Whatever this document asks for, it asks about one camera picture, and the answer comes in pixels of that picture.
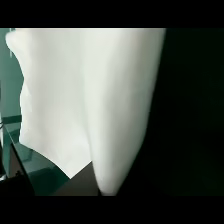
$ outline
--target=glass table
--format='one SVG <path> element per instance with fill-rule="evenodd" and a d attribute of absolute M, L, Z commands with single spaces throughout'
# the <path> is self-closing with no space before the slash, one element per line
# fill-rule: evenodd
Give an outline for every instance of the glass table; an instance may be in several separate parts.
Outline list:
<path fill-rule="evenodd" d="M 18 122 L 3 126 L 3 166 L 7 177 L 11 177 L 12 153 L 15 151 L 17 160 L 22 166 L 23 173 L 28 177 L 36 196 L 49 196 L 64 185 L 69 178 L 51 161 L 32 149 L 19 143 L 21 116 L 16 116 Z"/>

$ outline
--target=white fabric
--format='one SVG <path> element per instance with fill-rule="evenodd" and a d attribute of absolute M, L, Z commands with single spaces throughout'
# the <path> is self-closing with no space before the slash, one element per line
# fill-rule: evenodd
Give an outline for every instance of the white fabric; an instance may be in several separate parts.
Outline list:
<path fill-rule="evenodd" d="M 73 177 L 90 161 L 114 195 L 142 144 L 164 29 L 17 29 L 20 142 Z"/>

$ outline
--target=teal surface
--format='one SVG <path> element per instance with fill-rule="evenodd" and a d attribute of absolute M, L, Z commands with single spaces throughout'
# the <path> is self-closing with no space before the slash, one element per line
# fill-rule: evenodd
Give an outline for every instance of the teal surface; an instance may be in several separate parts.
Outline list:
<path fill-rule="evenodd" d="M 10 153 L 13 143 L 22 165 L 29 177 L 36 195 L 51 195 L 69 178 L 51 161 L 19 143 L 20 123 L 13 123 L 13 117 L 21 115 L 20 92 L 23 75 L 15 56 L 10 58 L 10 51 L 5 42 L 9 28 L 0 28 L 0 81 L 1 81 L 1 117 L 7 118 L 3 128 L 3 165 L 9 176 Z"/>

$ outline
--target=white cloth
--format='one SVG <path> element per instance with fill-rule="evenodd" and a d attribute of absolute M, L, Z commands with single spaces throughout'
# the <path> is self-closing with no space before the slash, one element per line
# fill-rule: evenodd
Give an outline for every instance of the white cloth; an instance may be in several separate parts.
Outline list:
<path fill-rule="evenodd" d="M 73 177 L 91 159 L 114 195 L 142 144 L 162 28 L 22 28 L 6 42 L 24 84 L 20 142 Z"/>

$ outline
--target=teal wall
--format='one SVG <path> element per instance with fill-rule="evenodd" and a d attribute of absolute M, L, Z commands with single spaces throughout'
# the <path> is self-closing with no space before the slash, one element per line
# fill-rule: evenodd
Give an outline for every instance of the teal wall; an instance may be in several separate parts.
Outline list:
<path fill-rule="evenodd" d="M 5 35 L 9 28 L 0 28 L 0 80 L 1 80 L 1 114 L 2 117 L 20 114 L 19 97 L 23 75 L 15 56 L 10 58 Z"/>

